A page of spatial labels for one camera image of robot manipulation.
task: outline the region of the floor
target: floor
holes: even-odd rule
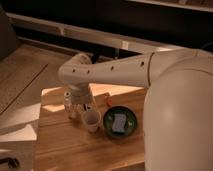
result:
[[[69,58],[22,44],[0,61],[0,158],[18,158],[23,171],[32,169],[41,91],[62,85],[57,71]]]

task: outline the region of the dark green bowl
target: dark green bowl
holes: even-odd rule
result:
[[[115,119],[115,114],[125,114],[126,124],[124,126],[124,133],[115,133],[112,131],[112,125]],[[124,106],[111,107],[105,114],[103,118],[103,125],[106,132],[115,138],[127,137],[134,132],[137,128],[137,119],[133,111]]]

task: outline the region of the black object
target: black object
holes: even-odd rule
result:
[[[114,123],[114,118],[116,114],[126,115],[126,124],[124,126],[124,133],[116,133],[112,130],[112,125]],[[106,132],[114,138],[122,138],[131,135],[137,128],[137,118],[132,110],[124,106],[114,106],[111,107],[105,114],[103,118],[103,125]]]
[[[0,164],[5,164],[7,163],[10,169],[17,169],[20,167],[20,163],[16,158],[3,158],[0,159]]]
[[[213,41],[212,12],[126,0],[0,0],[0,3],[7,12],[191,48],[201,48]]]

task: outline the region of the white cup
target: white cup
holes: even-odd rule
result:
[[[89,132],[96,132],[101,121],[101,114],[94,109],[89,109],[84,112],[82,122]]]

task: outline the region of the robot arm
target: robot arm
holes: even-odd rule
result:
[[[73,104],[91,102],[89,83],[149,87],[162,72],[178,61],[193,58],[191,49],[138,55],[111,62],[93,64],[85,54],[78,54],[62,65],[59,78],[71,89]]]

